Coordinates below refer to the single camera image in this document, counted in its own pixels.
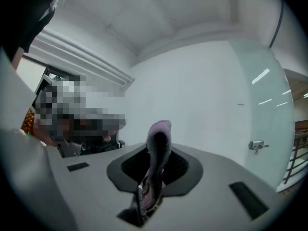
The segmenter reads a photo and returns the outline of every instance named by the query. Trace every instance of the orange object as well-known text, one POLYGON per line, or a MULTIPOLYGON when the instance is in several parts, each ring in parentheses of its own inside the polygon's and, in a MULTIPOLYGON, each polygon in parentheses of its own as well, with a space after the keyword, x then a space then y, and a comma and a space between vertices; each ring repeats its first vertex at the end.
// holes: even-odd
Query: orange object
POLYGON ((31 109, 28 110, 24 122, 22 124, 21 129, 27 134, 31 133, 33 134, 33 123, 34 123, 34 117, 35 114, 31 111, 31 109))

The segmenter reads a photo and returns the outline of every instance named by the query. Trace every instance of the white wall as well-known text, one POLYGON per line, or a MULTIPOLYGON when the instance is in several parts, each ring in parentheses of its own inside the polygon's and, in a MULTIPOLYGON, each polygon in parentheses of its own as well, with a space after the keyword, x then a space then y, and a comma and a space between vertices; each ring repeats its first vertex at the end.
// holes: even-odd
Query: white wall
POLYGON ((172 141, 228 157, 243 165, 251 110, 241 66, 226 41, 195 44, 132 68, 126 91, 127 145, 146 140, 150 125, 172 122, 172 141))
POLYGON ((308 98, 302 98, 294 102, 294 120, 308 120, 308 98))
POLYGON ((22 58, 16 72, 19 77, 26 83, 26 85, 33 92, 35 92, 44 71, 44 66, 22 58))

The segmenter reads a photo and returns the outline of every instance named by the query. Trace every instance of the gray surface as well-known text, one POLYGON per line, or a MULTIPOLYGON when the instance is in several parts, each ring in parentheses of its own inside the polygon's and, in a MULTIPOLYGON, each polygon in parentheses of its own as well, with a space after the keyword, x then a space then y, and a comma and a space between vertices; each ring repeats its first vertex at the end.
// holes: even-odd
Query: gray surface
MULTIPOLYGON (((65 164, 87 162, 90 167, 71 172, 86 187, 89 195, 116 216, 127 208, 132 195, 119 192, 106 175, 108 164, 142 143, 102 154, 65 158, 65 164)), ((145 230, 247 230, 262 225, 273 215, 273 209, 254 222, 234 196, 229 184, 243 181, 268 206, 278 205, 278 195, 260 179, 237 163, 222 156, 173 144, 197 158, 204 167, 203 178, 185 197, 164 198, 156 214, 146 223, 145 230)))
MULTIPOLYGON (((21 177, 21 172, 28 172, 28 176, 31 176, 26 185, 15 184, 18 196, 24 199, 25 193, 33 193, 32 188, 39 190, 40 188, 35 187, 39 182, 56 183, 56 188, 41 187, 41 191, 37 193, 43 199, 45 197, 45 201, 38 202, 36 195, 31 194, 26 196, 25 201, 49 225, 57 227, 57 230, 68 230, 61 227, 64 222, 60 220, 70 219, 71 213, 77 229, 81 231, 139 230, 116 217, 119 212, 129 207, 132 194, 118 191, 108 179, 106 168, 112 160, 138 148, 142 143, 101 154, 61 158, 54 147, 44 148, 38 140, 18 133, 5 133, 5 141, 5 144, 1 142, 2 162, 6 161, 3 159, 6 159, 6 154, 11 149, 8 147, 10 142, 16 147, 14 153, 10 153, 11 164, 4 164, 6 168, 13 169, 11 182, 25 182, 22 181, 25 177, 21 177), (27 154, 32 151, 31 148, 36 148, 39 157, 36 154, 27 154), (81 162, 87 162, 90 166, 73 172, 67 170, 66 166, 81 162), (64 199, 63 203, 50 197, 57 189, 64 199), (69 212, 58 211, 52 215, 48 212, 51 207, 55 210, 60 206, 67 206, 69 212)), ((280 204, 278 195, 240 165, 215 154, 176 144, 173 146, 194 156, 203 164, 203 178, 188 195, 164 198, 143 230, 258 230, 276 214, 275 207, 280 204), (228 187, 230 183, 237 181, 243 181, 270 210, 251 221, 228 187)))

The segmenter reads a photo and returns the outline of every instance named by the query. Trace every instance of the person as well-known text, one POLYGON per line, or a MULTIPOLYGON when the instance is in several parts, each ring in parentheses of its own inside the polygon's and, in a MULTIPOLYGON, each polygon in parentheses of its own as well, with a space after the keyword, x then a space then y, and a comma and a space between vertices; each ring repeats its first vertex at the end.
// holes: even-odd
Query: person
POLYGON ((111 136, 124 127, 124 116, 85 108, 79 92, 67 92, 63 97, 61 89, 61 81, 47 85, 34 104, 37 114, 28 112, 24 122, 24 125, 32 123, 32 129, 25 130, 48 146, 57 147, 61 142, 109 142, 111 136))
MULTIPOLYGON (((34 14, 36 14, 37 16, 36 18, 33 18, 33 16, 29 16, 29 19, 27 19, 26 22, 21 23, 21 25, 25 24, 24 26, 28 29, 21 30, 22 34, 20 36, 22 39, 19 40, 19 42, 17 43, 18 45, 14 47, 15 49, 17 48, 17 50, 13 53, 12 58, 12 66, 15 70, 17 70, 18 68, 23 54, 29 52, 30 45, 32 44, 34 38, 44 29, 46 25, 49 24, 49 22, 53 18, 58 1, 59 0, 50 0, 50 2, 47 2, 49 3, 49 6, 42 14, 42 10, 40 10, 39 8, 43 8, 46 6, 45 0, 34 0, 33 4, 35 4, 35 6, 33 6, 32 9, 35 10, 34 14)), ((26 5, 24 13, 27 14, 30 11, 31 10, 27 10, 26 5)))
MULTIPOLYGON (((1 33, 0 46, 4 48, 12 66, 17 70, 23 54, 29 52, 30 45, 35 37, 52 20, 59 0, 15 0, 15 10, 10 8, 5 10, 3 18, 10 23, 4 23, 1 33)), ((62 124, 61 130, 68 134, 72 131, 68 120, 58 121, 62 124)), ((85 121, 79 120, 82 126, 85 121)), ((34 117, 31 120, 32 135, 48 146, 57 146, 57 141, 52 138, 46 126, 42 125, 40 119, 34 117)), ((102 140, 108 142, 115 130, 103 131, 102 140)))

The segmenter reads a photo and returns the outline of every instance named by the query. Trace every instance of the white ceiling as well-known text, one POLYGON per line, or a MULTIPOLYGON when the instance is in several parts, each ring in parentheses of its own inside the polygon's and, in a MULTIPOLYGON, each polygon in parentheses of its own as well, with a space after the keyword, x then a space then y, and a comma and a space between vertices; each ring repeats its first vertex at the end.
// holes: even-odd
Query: white ceiling
POLYGON ((308 93, 308 82, 288 77, 292 98, 294 101, 304 97, 308 93))
POLYGON ((91 18, 137 56, 161 39, 204 24, 231 24, 232 0, 61 0, 60 5, 91 18))

